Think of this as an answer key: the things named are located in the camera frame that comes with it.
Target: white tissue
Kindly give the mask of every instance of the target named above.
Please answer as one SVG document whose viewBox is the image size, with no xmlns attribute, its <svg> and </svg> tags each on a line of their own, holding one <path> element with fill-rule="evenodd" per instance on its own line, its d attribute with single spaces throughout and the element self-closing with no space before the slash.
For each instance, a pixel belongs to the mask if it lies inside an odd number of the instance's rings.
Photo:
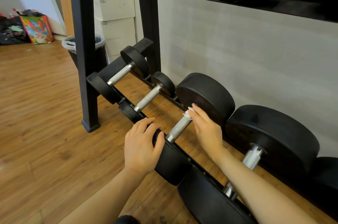
<svg viewBox="0 0 338 224">
<path fill-rule="evenodd" d="M 182 115 L 184 115 L 185 118 L 187 118 L 187 119 L 189 119 L 189 120 L 192 120 L 191 116 L 189 115 L 188 110 L 185 111 L 185 113 L 182 114 Z"/>
</svg>

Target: trash can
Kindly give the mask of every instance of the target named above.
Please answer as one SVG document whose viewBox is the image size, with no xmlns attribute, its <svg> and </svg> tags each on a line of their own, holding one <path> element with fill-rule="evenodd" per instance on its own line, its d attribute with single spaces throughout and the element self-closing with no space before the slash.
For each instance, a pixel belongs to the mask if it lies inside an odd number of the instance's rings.
<svg viewBox="0 0 338 224">
<path fill-rule="evenodd" d="M 95 72 L 100 72 L 102 69 L 104 69 L 108 65 L 107 57 L 106 57 L 106 50 L 104 46 L 105 43 L 106 42 L 105 42 L 103 35 L 95 35 L 95 58 L 94 58 L 94 66 L 95 66 L 94 71 Z M 63 40 L 62 46 L 68 50 L 76 68 L 78 68 L 75 36 L 70 36 L 70 37 L 67 37 L 65 40 Z"/>
</svg>

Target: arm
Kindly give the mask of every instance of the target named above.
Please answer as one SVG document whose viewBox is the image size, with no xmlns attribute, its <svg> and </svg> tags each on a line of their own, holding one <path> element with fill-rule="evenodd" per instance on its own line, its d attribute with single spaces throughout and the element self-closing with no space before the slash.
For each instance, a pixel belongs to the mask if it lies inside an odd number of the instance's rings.
<svg viewBox="0 0 338 224">
<path fill-rule="evenodd" d="M 193 104 L 189 114 L 198 140 L 216 163 L 260 224 L 316 223 L 293 201 L 238 161 L 222 145 L 221 127 Z"/>
<path fill-rule="evenodd" d="M 155 118 L 143 119 L 127 132 L 124 142 L 124 169 L 112 181 L 101 188 L 60 224 L 112 224 L 125 203 L 141 184 L 144 177 L 155 169 L 164 146 L 164 134 L 158 135 L 156 145 L 152 137 L 159 124 L 151 124 Z"/>
</svg>

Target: wooden floor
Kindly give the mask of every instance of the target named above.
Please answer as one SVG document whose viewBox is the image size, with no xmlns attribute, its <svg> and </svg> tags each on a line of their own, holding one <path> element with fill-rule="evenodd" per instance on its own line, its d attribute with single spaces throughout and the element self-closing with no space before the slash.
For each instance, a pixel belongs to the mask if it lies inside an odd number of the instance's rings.
<svg viewBox="0 0 338 224">
<path fill-rule="evenodd" d="M 0 73 L 0 224 L 56 224 L 122 170 L 124 135 L 132 123 L 100 96 L 101 128 L 89 134 L 84 130 L 77 70 L 60 42 L 0 46 Z M 116 87 L 134 103 L 149 92 L 132 75 Z M 165 132 L 182 115 L 161 96 L 144 113 L 156 117 Z M 201 149 L 193 125 L 177 143 L 225 184 Z M 255 172 L 317 222 L 336 223 L 260 167 Z M 156 172 L 133 193 L 122 214 L 133 214 L 142 223 L 197 223 L 176 187 Z"/>
</svg>

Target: dumbbell rack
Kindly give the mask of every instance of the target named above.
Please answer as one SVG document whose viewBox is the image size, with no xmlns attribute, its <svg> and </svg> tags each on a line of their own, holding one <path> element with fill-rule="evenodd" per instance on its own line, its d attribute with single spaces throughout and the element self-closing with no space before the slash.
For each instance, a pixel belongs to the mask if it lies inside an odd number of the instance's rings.
<svg viewBox="0 0 338 224">
<path fill-rule="evenodd" d="M 75 30 L 75 41 L 76 41 L 76 51 L 77 51 L 77 61 L 78 61 L 78 74 L 79 74 L 79 83 L 80 83 L 80 93 L 82 100 L 82 112 L 83 119 L 82 125 L 87 130 L 87 132 L 92 132 L 100 127 L 98 121 L 98 108 L 97 108 L 97 97 L 98 92 L 91 86 L 86 77 L 89 76 L 92 72 L 94 72 L 94 63 L 93 58 L 95 52 L 95 29 L 94 29 L 94 6 L 93 0 L 71 0 L 72 1 L 72 12 L 73 12 L 73 21 L 74 21 L 74 30 Z M 222 0 L 209 0 L 215 2 L 221 2 Z M 326 21 L 333 21 L 325 19 L 324 15 L 314 14 L 313 9 L 316 8 L 317 4 L 313 3 L 304 3 L 298 2 L 297 4 L 290 4 L 291 0 L 280 0 L 279 4 L 273 5 L 273 7 L 265 6 L 265 7 L 252 7 L 262 10 L 274 11 L 285 14 L 292 14 L 302 17 L 315 18 Z M 148 64 L 150 66 L 150 75 L 148 77 L 142 78 L 138 76 L 136 73 L 132 74 L 147 84 L 150 88 L 153 88 L 154 85 L 150 82 L 150 76 L 156 71 L 161 71 L 161 55 L 160 55 L 160 46 L 159 46 L 159 27 L 158 27 L 158 3 L 157 0 L 140 0 L 140 9 L 141 9 L 141 17 L 142 17 L 142 26 L 143 26 L 143 34 L 144 38 L 152 41 L 152 51 L 148 52 L 145 57 L 147 57 Z M 99 76 L 108 81 L 112 76 L 114 76 L 118 71 L 120 71 L 124 66 L 125 62 L 121 57 L 117 58 L 100 71 Z M 118 103 L 123 101 L 132 104 L 124 95 L 116 89 L 119 100 Z M 169 96 L 161 93 L 167 100 L 172 102 L 174 105 L 186 111 L 186 109 L 180 104 L 177 97 L 170 98 Z M 230 145 L 232 145 L 235 149 L 239 150 L 242 153 L 246 153 L 246 151 L 239 147 L 234 141 L 228 139 L 227 137 L 223 138 Z M 181 149 L 177 144 L 174 145 L 184 154 L 183 149 Z M 219 186 L 219 188 L 223 188 L 222 184 L 220 184 L 214 177 L 209 175 L 207 171 L 205 171 L 197 162 L 193 159 L 189 158 L 191 163 L 196 166 L 200 171 L 204 172 L 206 176 L 213 179 L 215 184 Z M 319 207 L 329 216 L 338 221 L 338 213 L 335 205 L 333 203 L 323 203 L 317 197 L 315 197 L 315 188 L 313 188 L 314 184 L 311 184 L 305 178 L 295 178 L 295 177 L 287 177 L 285 175 L 281 175 L 276 171 L 270 169 L 268 166 L 264 166 L 263 164 L 259 164 L 269 173 L 274 175 L 277 179 L 285 183 L 287 186 L 292 188 L 294 191 L 302 195 L 304 198 L 309 200 L 311 203 Z"/>
</svg>

